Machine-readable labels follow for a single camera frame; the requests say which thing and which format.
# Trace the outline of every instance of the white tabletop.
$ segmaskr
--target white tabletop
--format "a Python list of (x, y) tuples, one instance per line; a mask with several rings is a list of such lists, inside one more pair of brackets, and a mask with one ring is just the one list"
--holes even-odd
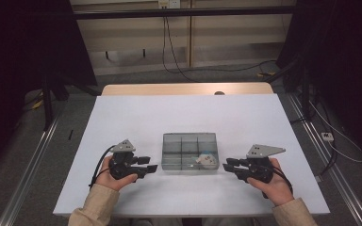
[[(216, 133), (220, 167), (214, 173), (168, 172), (160, 166), (163, 134)], [(99, 158), (128, 138), (136, 156), (151, 156), (157, 172), (121, 190), (113, 215), (132, 218), (249, 217), (272, 212), (259, 190), (225, 172), (225, 158), (244, 158), (254, 144), (285, 148), (275, 155), (310, 213), (328, 206), (275, 94), (220, 96), (101, 96), (90, 115), (54, 214), (82, 207)]]

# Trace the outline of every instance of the hand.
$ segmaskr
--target hand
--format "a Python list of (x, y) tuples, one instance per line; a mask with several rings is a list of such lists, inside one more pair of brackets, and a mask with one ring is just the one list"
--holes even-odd
[(111, 188), (116, 191), (120, 191), (120, 189), (122, 189), (124, 186), (127, 186), (137, 180), (137, 174), (128, 175), (120, 180), (114, 179), (110, 175), (110, 170), (108, 167), (108, 162), (110, 161), (110, 159), (111, 156), (108, 156), (104, 159), (104, 162), (102, 163), (102, 168), (100, 170), (100, 172), (103, 172), (98, 176), (98, 178), (96, 178), (96, 184)]
[[(270, 158), (270, 161), (273, 166), (281, 169), (277, 159)], [(247, 181), (255, 188), (263, 191), (275, 206), (285, 204), (295, 199), (290, 192), (287, 182), (275, 173), (268, 184), (258, 181), (252, 177), (249, 177)]]

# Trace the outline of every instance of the transparent compartment box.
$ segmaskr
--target transparent compartment box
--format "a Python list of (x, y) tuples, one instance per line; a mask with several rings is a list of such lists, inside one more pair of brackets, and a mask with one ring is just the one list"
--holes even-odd
[(161, 167), (163, 170), (217, 170), (216, 134), (164, 134)]

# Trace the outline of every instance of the forearm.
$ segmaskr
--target forearm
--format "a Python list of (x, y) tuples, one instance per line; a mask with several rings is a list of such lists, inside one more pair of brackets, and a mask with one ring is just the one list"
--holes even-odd
[(107, 225), (119, 192), (105, 186), (93, 185), (84, 207), (75, 209), (70, 215), (69, 226)]
[(280, 226), (317, 225), (301, 198), (276, 206), (272, 212)]

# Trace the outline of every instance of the horizontal black pole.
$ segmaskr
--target horizontal black pole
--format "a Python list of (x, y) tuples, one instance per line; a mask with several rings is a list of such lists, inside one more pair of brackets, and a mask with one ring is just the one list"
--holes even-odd
[(170, 8), (125, 11), (76, 11), (74, 13), (32, 13), (31, 16), (44, 19), (116, 19), (116, 18), (148, 18), (148, 17), (185, 17), (185, 16), (224, 16), (224, 15), (268, 15), (290, 14), (295, 12), (294, 6), (262, 7), (262, 8)]

